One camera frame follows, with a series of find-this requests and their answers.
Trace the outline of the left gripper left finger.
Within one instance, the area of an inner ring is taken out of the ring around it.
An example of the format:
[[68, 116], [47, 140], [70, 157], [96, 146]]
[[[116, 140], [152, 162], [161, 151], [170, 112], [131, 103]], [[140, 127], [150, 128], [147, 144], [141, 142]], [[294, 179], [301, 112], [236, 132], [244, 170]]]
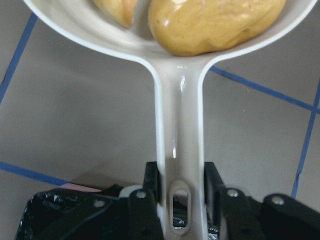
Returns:
[[157, 213], [160, 180], [157, 163], [145, 165], [142, 188], [128, 198], [128, 236], [131, 240], [163, 240], [161, 221]]

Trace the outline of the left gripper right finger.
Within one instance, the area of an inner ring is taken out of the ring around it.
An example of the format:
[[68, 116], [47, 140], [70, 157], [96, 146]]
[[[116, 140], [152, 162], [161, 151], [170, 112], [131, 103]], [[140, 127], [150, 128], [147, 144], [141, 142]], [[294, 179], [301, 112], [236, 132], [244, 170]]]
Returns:
[[264, 240], [262, 204], [235, 187], [227, 187], [215, 164], [204, 163], [207, 223], [219, 240]]

